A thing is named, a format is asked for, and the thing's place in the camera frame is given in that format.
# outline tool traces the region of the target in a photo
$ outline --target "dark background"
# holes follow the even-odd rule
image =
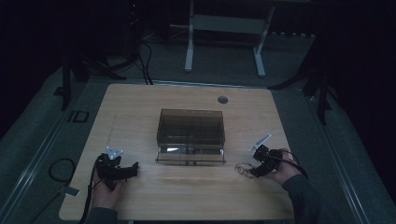
[[[197,2],[200,2],[196,7],[198,11],[219,12],[221,1]],[[224,15],[262,16],[261,10],[244,9],[241,1],[227,2],[231,9],[222,11]],[[189,1],[136,3],[140,4],[138,13],[142,14],[139,16],[164,35],[171,23],[188,24]],[[260,5],[262,1],[249,3]],[[331,86],[336,90],[340,105],[348,113],[395,201],[396,186],[392,183],[396,171],[394,1],[343,1],[340,4],[284,1],[276,5],[272,32],[317,37],[315,65],[330,66]],[[3,0],[0,3],[0,135],[7,132],[44,80],[62,65],[70,46],[88,54],[103,52],[107,40],[134,19],[128,13],[125,1]]]

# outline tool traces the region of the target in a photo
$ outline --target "metal frame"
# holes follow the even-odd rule
[[[199,15],[194,14],[194,0],[190,0],[189,45],[187,46],[184,70],[186,72],[190,72],[192,70],[194,30],[234,32],[260,35],[259,44],[253,48],[253,55],[256,62],[258,76],[264,77],[265,71],[262,63],[262,47],[264,45],[265,37],[267,37],[268,28],[270,27],[274,11],[275,7],[271,6],[266,20]]]

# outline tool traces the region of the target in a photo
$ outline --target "human hand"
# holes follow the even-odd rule
[[[293,161],[289,158],[289,153],[285,148],[281,148],[280,151],[282,153],[283,160],[297,164],[296,161]],[[302,173],[293,165],[288,164],[287,162],[281,162],[279,165],[279,169],[277,169],[276,172],[270,172],[268,175],[265,175],[265,177],[275,180],[276,183],[282,186],[283,183],[285,183],[285,181],[287,181],[292,176],[301,174]]]
[[[114,190],[111,191],[105,182],[100,181],[99,175],[95,171],[93,176],[93,185],[95,187],[92,190],[92,207],[115,209],[123,193],[125,184],[126,181],[119,181],[116,183]]]

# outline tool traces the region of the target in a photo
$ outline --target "cord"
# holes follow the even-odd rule
[[[95,161],[95,163],[93,164],[93,167],[92,167],[90,184],[88,185],[88,191],[87,191],[87,199],[85,200],[84,213],[82,214],[81,220],[79,221],[78,224],[83,224],[85,222],[85,219],[87,218],[87,215],[88,215],[88,211],[90,210],[90,204],[91,204],[91,198],[92,198],[92,190],[93,190],[93,187],[92,187],[93,176],[95,174],[96,163],[99,161],[99,159],[100,159],[100,156],[98,158],[96,158],[96,161]]]
[[[58,164],[59,162],[61,162],[61,161],[69,161],[69,162],[72,164],[72,172],[71,172],[70,176],[69,176],[67,179],[61,179],[61,178],[55,177],[55,175],[54,175],[53,172],[52,172],[52,168],[53,168],[56,164]],[[51,179],[55,180],[56,182],[63,182],[63,183],[64,183],[63,188],[64,188],[64,187],[67,187],[67,185],[69,185],[69,183],[71,182],[71,180],[72,180],[72,178],[73,178],[73,175],[74,175],[74,172],[75,172],[75,171],[76,171],[76,164],[75,164],[72,160],[70,160],[70,159],[68,159],[68,158],[62,158],[62,159],[59,159],[59,160],[53,162],[53,163],[50,165],[50,167],[49,167],[49,177],[50,177]],[[58,190],[58,192],[46,203],[46,205],[44,205],[43,208],[41,208],[41,210],[37,213],[37,215],[35,215],[34,218],[32,218],[32,220],[31,220],[29,223],[30,223],[30,224],[35,223],[35,221],[41,216],[41,214],[43,214],[43,213],[47,210],[47,208],[50,207],[50,205],[51,205],[60,195],[61,195],[61,192]]]
[[[134,60],[134,62],[132,64],[130,64],[128,67],[126,67],[120,71],[117,71],[117,74],[120,74],[120,73],[125,72],[126,70],[130,69],[132,66],[134,66],[136,64],[136,60]]]
[[[139,59],[140,63],[142,64],[143,79],[145,79],[147,85],[148,84],[153,85],[151,77],[149,76],[149,61],[151,59],[152,50],[148,44],[142,42],[142,45],[146,46],[149,50],[149,55],[148,55],[148,60],[146,62],[146,65],[143,63],[143,59],[142,59],[141,55],[138,54],[138,59]]]
[[[287,151],[287,150],[281,150],[281,151],[286,151],[286,152],[288,152],[288,153],[289,153],[290,155],[292,155],[292,156],[296,159],[296,161],[297,161],[297,158],[296,158],[291,152],[289,152],[289,151]],[[285,162],[285,163],[288,163],[288,164],[294,166],[297,170],[299,170],[299,171],[308,179],[308,174],[306,173],[305,169],[304,169],[303,167],[301,167],[299,164],[295,164],[295,163],[293,163],[293,162],[291,162],[291,161],[286,161],[286,160],[280,159],[280,158],[278,158],[278,157],[273,157],[273,156],[268,156],[268,155],[263,155],[263,156],[266,157],[266,158],[271,158],[271,159],[273,159],[273,160],[283,161],[283,162]]]
[[[103,179],[100,179],[95,185],[93,185],[92,189],[95,189],[96,186],[97,186],[100,182],[102,182],[102,181],[103,181]]]

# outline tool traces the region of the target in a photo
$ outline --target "wire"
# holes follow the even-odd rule
[[[263,155],[263,156],[266,157],[266,158],[273,159],[273,160],[283,161],[283,162],[285,162],[285,163],[288,163],[288,164],[294,166],[294,167],[295,167],[297,170],[299,170],[306,178],[308,178],[308,174],[306,173],[305,169],[304,169],[303,167],[301,167],[299,164],[295,164],[295,163],[293,163],[293,162],[291,162],[291,161],[286,161],[286,160],[280,159],[280,158],[278,158],[278,157],[273,157],[273,156],[268,156],[268,155]]]
[[[285,149],[278,149],[278,151],[284,151],[284,152],[289,153],[297,161],[297,164],[300,164],[300,162],[298,161],[297,157],[293,153],[291,153],[291,152],[289,152],[289,151],[287,151]]]
[[[176,37],[176,36],[178,36],[178,35],[182,35],[182,34],[188,32],[188,31],[189,31],[189,29],[185,29],[185,30],[183,30],[183,31],[180,31],[180,32],[177,33],[177,34],[171,35],[170,38]]]
[[[102,180],[103,180],[103,179],[100,179],[95,185],[93,185],[92,189],[96,188],[96,186],[97,186],[100,182],[102,182]]]
[[[88,191],[87,191],[87,199],[85,200],[85,206],[84,206],[84,212],[82,214],[81,220],[79,221],[78,224],[82,224],[85,222],[85,219],[87,218],[88,211],[90,210],[90,204],[91,204],[91,198],[92,198],[92,183],[93,183],[93,176],[95,174],[95,169],[96,169],[96,163],[99,161],[101,156],[96,158],[95,163],[93,164],[92,167],[92,172],[91,172],[91,178],[90,178],[90,184],[88,185]]]
[[[148,42],[151,42],[151,43],[162,43],[164,41],[163,38],[161,38],[160,36],[157,36],[157,33],[152,33],[150,35],[143,36],[142,40],[148,41]]]
[[[128,27],[128,26],[125,26],[124,47],[123,47],[122,53],[121,53],[121,55],[120,55],[120,58],[123,56],[123,54],[124,54],[125,51],[126,51],[126,46],[127,46],[127,41],[128,41],[128,33],[129,33],[129,27]]]
[[[58,164],[59,162],[61,162],[61,161],[69,161],[69,162],[72,164],[72,172],[71,172],[70,176],[69,176],[68,178],[66,178],[66,179],[61,179],[61,178],[55,177],[55,175],[54,175],[53,172],[52,172],[53,167],[54,167],[56,164]],[[59,159],[59,160],[53,162],[53,163],[50,165],[50,167],[49,167],[49,177],[50,177],[51,179],[55,180],[56,182],[63,182],[63,183],[64,183],[63,188],[64,188],[64,187],[67,187],[67,186],[69,185],[69,183],[71,182],[71,180],[72,180],[72,178],[73,178],[73,175],[74,175],[74,172],[75,172],[75,171],[76,171],[76,164],[75,164],[72,160],[70,160],[70,159],[68,159],[68,158],[62,158],[62,159]],[[43,213],[47,210],[47,208],[50,207],[50,205],[51,205],[60,195],[61,195],[61,192],[58,190],[58,192],[46,203],[46,205],[44,205],[44,207],[42,207],[42,208],[40,209],[40,211],[37,213],[37,215],[35,215],[35,217],[32,218],[32,220],[31,220],[29,223],[30,223],[30,224],[35,223],[35,221],[41,216],[41,214],[43,214]]]
[[[151,47],[148,44],[146,44],[144,42],[142,42],[142,45],[146,46],[148,48],[148,50],[149,50],[148,60],[147,60],[146,64],[144,64],[141,55],[138,54],[138,59],[139,59],[140,63],[142,64],[143,79],[145,79],[146,84],[153,85],[151,77],[149,76],[149,61],[151,59],[152,49],[151,49]]]
[[[126,68],[124,68],[124,69],[122,69],[122,70],[120,70],[120,71],[117,71],[117,74],[120,74],[120,73],[125,72],[126,70],[128,70],[128,69],[130,69],[132,66],[134,66],[135,64],[136,64],[136,62],[130,64],[128,67],[126,67]]]

